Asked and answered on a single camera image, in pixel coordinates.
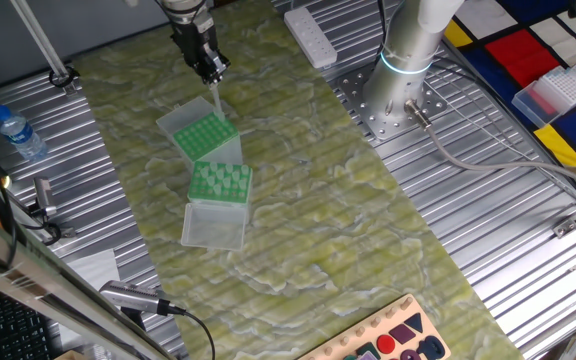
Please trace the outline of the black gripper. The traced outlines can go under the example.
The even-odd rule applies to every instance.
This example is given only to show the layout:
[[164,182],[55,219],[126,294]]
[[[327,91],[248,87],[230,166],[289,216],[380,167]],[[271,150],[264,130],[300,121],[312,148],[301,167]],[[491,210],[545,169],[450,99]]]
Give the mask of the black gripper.
[[211,16],[197,16],[188,23],[171,22],[172,39],[182,52],[186,64],[198,70],[202,82],[218,84],[230,66],[230,60],[216,48],[216,32]]

